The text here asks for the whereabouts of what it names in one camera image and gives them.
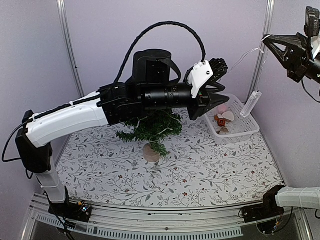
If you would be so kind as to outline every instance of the table surface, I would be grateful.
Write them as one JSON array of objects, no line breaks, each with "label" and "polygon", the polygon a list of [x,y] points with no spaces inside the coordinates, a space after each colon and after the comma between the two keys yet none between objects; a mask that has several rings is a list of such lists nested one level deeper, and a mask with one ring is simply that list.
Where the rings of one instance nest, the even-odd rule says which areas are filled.
[{"label": "table surface", "polygon": [[230,206],[262,200],[283,182],[260,133],[217,145],[205,118],[190,121],[185,109],[179,136],[167,137],[170,154],[157,163],[143,158],[147,142],[116,137],[122,124],[74,133],[57,170],[71,198],[154,208]]}]

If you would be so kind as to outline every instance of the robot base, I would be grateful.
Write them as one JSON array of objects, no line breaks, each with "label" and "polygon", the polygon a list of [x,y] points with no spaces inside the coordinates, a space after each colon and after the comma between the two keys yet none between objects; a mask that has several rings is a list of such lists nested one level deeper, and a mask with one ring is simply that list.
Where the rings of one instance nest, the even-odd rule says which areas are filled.
[{"label": "robot base", "polygon": [[50,203],[49,213],[62,217],[64,219],[72,219],[80,222],[88,223],[91,217],[92,208],[88,204],[71,203],[69,201],[69,193],[65,187],[64,203]]}]

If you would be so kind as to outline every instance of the metal pole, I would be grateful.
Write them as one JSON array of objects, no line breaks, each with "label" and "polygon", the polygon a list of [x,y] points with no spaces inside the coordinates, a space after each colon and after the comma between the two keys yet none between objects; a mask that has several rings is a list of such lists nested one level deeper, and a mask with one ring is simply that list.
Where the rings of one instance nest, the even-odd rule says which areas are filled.
[{"label": "metal pole", "polygon": [[84,91],[84,88],[83,88],[81,80],[80,80],[80,75],[79,75],[77,64],[76,64],[76,58],[75,58],[74,51],[73,51],[72,44],[71,44],[65,0],[57,0],[57,4],[58,4],[58,11],[59,11],[62,32],[64,35],[66,49],[68,51],[68,56],[69,56],[69,61],[71,64],[71,69],[72,69],[72,73],[73,73],[73,77],[74,77],[75,86],[76,86],[77,92],[79,94],[79,97],[83,98],[85,96],[85,91]]},{"label": "metal pole", "polygon": [[[275,0],[268,0],[267,6],[266,6],[265,18],[264,18],[264,27],[263,27],[262,37],[264,37],[264,35],[269,34],[269,32],[270,32],[272,18],[274,15],[274,7],[275,7]],[[267,51],[268,51],[266,45],[264,45],[264,44],[262,44],[261,49],[264,51],[264,54],[262,54],[259,51],[258,58],[257,58],[255,68],[254,68],[254,72],[253,72],[253,78],[251,81],[250,90],[248,92],[246,101],[248,101],[248,99],[250,98],[251,94],[254,91],[258,90],[261,71],[262,71],[264,62],[266,60]]]}]

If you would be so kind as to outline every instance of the pink toy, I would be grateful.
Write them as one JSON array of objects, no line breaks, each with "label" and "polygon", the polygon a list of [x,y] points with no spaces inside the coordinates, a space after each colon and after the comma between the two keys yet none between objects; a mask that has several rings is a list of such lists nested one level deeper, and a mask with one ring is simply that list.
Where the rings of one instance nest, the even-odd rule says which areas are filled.
[{"label": "pink toy", "polygon": [[216,107],[216,111],[218,114],[224,114],[226,111],[228,111],[228,108],[225,104],[221,104]]}]

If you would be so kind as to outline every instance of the wire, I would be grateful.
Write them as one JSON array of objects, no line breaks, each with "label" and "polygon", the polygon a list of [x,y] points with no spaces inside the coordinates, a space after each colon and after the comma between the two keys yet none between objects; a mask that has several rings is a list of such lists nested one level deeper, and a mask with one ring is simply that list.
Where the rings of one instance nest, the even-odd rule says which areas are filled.
[{"label": "wire", "polygon": [[317,210],[315,210],[315,212],[314,212],[314,216],[315,216],[316,219],[320,219],[320,216],[318,216],[318,211],[319,211],[319,210],[317,209]]},{"label": "wire", "polygon": [[146,28],[143,32],[140,33],[139,36],[136,37],[136,39],[133,41],[133,43],[131,44],[128,52],[126,53],[125,57],[124,57],[124,60],[123,60],[123,63],[120,67],[120,70],[119,70],[119,73],[118,75],[116,76],[115,80],[114,80],[114,83],[117,83],[119,80],[120,80],[120,77],[125,69],[125,66],[129,60],[129,57],[130,57],[130,54],[131,52],[133,51],[134,47],[136,46],[136,44],[139,42],[139,40],[149,31],[151,31],[152,29],[154,28],[157,28],[157,27],[160,27],[160,26],[164,26],[164,25],[173,25],[173,26],[178,26],[178,27],[181,27],[181,28],[184,28],[186,30],[188,30],[194,37],[195,39],[197,40],[197,42],[199,43],[200,45],[200,48],[201,48],[201,52],[202,52],[202,59],[201,59],[201,62],[203,62],[206,58],[206,50],[205,50],[205,46],[201,40],[201,38],[198,36],[198,34],[192,29],[190,28],[189,26],[183,24],[183,23],[180,23],[180,22],[176,22],[176,21],[161,21],[161,22],[158,22],[156,24],[153,24],[151,26],[149,26],[148,28]]},{"label": "wire", "polygon": [[[52,205],[52,202],[50,201],[50,199],[49,199],[49,195],[48,195],[48,193],[47,192],[45,192],[45,195],[46,195],[46,198],[48,199],[48,202],[49,202],[49,204],[50,204],[50,206]],[[56,214],[56,212],[55,212],[55,210],[53,209],[53,207],[51,208],[52,209],[52,212],[53,212],[53,214],[55,215],[55,217],[58,219],[58,221],[61,223],[61,225],[63,226],[63,228],[64,228],[64,234],[65,234],[65,236],[69,239],[69,240],[75,240],[75,238],[71,235],[71,231],[69,231],[68,229],[67,229],[67,227],[66,227],[66,223],[64,223],[61,219],[60,219],[60,217]]]},{"label": "wire", "polygon": [[28,169],[25,169],[25,175],[26,175],[26,177],[30,180],[30,179],[32,179],[32,177],[34,176],[34,173],[32,172],[31,175],[29,176],[29,174],[28,174]]},{"label": "wire", "polygon": [[294,213],[294,207],[291,207],[291,213],[290,213],[288,221],[285,223],[285,225],[281,229],[279,229],[278,231],[275,231],[274,232],[275,234],[282,231],[283,229],[285,229],[285,227],[290,223],[290,220],[291,220],[293,213]]},{"label": "wire", "polygon": [[306,92],[306,94],[308,94],[310,96],[310,98],[312,98],[314,101],[316,101],[317,103],[320,104],[320,101],[318,101],[317,99],[314,98],[314,96],[311,95],[310,92],[308,92],[308,90],[306,89],[306,86],[305,86],[305,83],[304,83],[304,80],[302,79],[301,80],[301,83],[302,83],[302,88],[303,90]]},{"label": "wire", "polygon": [[263,62],[263,65],[262,65],[262,69],[263,69],[263,68],[264,68],[264,65],[266,64],[267,58],[268,58],[268,51],[264,52],[261,47],[262,47],[263,41],[264,41],[265,39],[271,37],[271,36],[273,36],[273,35],[267,35],[267,36],[265,36],[264,38],[261,39],[260,44],[259,44],[259,47],[253,48],[253,49],[245,52],[245,53],[239,58],[239,60],[233,65],[233,67],[230,69],[230,71],[228,72],[228,74],[231,73],[249,54],[251,54],[251,53],[253,53],[253,52],[255,52],[255,51],[260,51],[262,54],[265,54],[265,53],[266,53],[266,57],[265,57],[265,60],[264,60],[264,62]]},{"label": "wire", "polygon": [[270,236],[270,235],[276,234],[276,233],[282,231],[283,229],[285,229],[285,227],[290,223],[290,220],[291,220],[291,218],[292,218],[293,213],[294,213],[294,208],[291,207],[291,213],[290,213],[290,216],[289,216],[287,222],[286,222],[285,225],[284,225],[281,229],[279,229],[278,231],[275,230],[274,232],[267,233],[267,232],[272,231],[272,230],[274,229],[274,228],[271,228],[271,229],[269,229],[268,231],[265,231],[265,233],[264,233],[264,232],[261,232],[261,231],[260,231],[260,229],[258,228],[258,225],[257,225],[257,224],[256,224],[256,228],[258,229],[258,231],[259,231],[260,233],[262,233],[262,234],[265,235],[265,236]]},{"label": "wire", "polygon": [[241,208],[241,209],[239,210],[239,212],[238,212],[238,217],[239,217],[240,219],[244,219],[244,217],[240,217],[241,211],[242,211],[242,208]]},{"label": "wire", "polygon": [[[36,120],[36,119],[40,119],[40,118],[42,118],[42,117],[44,117],[44,116],[47,116],[47,115],[49,115],[49,114],[53,114],[53,113],[55,113],[55,112],[57,112],[57,111],[60,111],[60,110],[62,110],[62,109],[69,108],[69,107],[74,106],[74,105],[83,104],[83,103],[86,103],[86,102],[89,102],[89,101],[94,101],[94,100],[97,100],[97,99],[99,99],[99,98],[101,98],[101,97],[103,97],[103,96],[106,96],[106,95],[111,91],[111,89],[113,89],[113,88],[116,86],[116,83],[119,82],[120,77],[121,77],[121,75],[122,75],[122,73],[123,73],[123,71],[124,71],[124,69],[125,69],[125,66],[126,66],[126,64],[127,64],[128,59],[129,59],[129,56],[130,56],[132,50],[134,49],[135,45],[138,43],[138,41],[139,41],[147,32],[151,31],[152,29],[154,29],[154,28],[156,28],[156,27],[160,27],[160,26],[164,26],[164,25],[178,26],[178,27],[181,27],[181,28],[184,28],[184,29],[188,30],[188,31],[195,37],[195,39],[197,40],[197,42],[198,42],[199,45],[200,45],[201,52],[202,52],[202,59],[201,59],[201,61],[203,62],[203,61],[205,60],[205,58],[206,58],[205,46],[204,46],[201,38],[198,36],[198,34],[197,34],[192,28],[190,28],[189,26],[187,26],[187,25],[185,25],[185,24],[183,24],[183,23],[176,22],[176,21],[162,21],[162,22],[158,22],[158,23],[156,23],[156,24],[153,24],[153,25],[149,26],[149,27],[148,27],[147,29],[145,29],[142,33],[140,33],[140,35],[139,35],[139,36],[134,40],[134,42],[131,44],[128,52],[126,53],[126,55],[125,55],[125,57],[124,57],[124,60],[123,60],[123,63],[122,63],[122,65],[121,65],[121,67],[120,67],[120,70],[119,70],[118,75],[116,76],[116,78],[115,78],[112,86],[111,86],[107,91],[105,91],[105,92],[103,92],[103,93],[100,93],[100,94],[98,94],[98,95],[96,95],[96,96],[92,96],[92,97],[88,97],[88,98],[83,98],[83,99],[74,101],[74,102],[72,102],[72,105],[71,105],[70,103],[63,104],[63,105],[58,106],[58,107],[56,107],[56,108],[54,108],[54,109],[51,109],[51,110],[49,110],[49,111],[45,111],[45,112],[43,112],[43,113],[40,113],[40,114],[34,116],[34,119],[35,119],[35,120]],[[188,77],[189,73],[190,73],[190,72],[187,71],[186,76],[184,77],[185,79]]]},{"label": "wire", "polygon": [[16,158],[11,158],[11,159],[7,159],[5,160],[5,155],[6,155],[6,151],[7,151],[7,148],[8,148],[8,145],[9,145],[9,142],[11,140],[11,138],[13,137],[13,135],[16,133],[16,131],[18,131],[22,126],[24,126],[25,124],[27,124],[27,122],[24,122],[22,124],[20,124],[19,126],[17,126],[13,131],[12,133],[10,134],[9,138],[7,139],[5,145],[4,145],[4,148],[3,148],[3,152],[2,152],[2,162],[4,163],[9,163],[9,162],[13,162],[13,161],[17,161],[17,160],[21,160],[20,157],[16,157]]}]

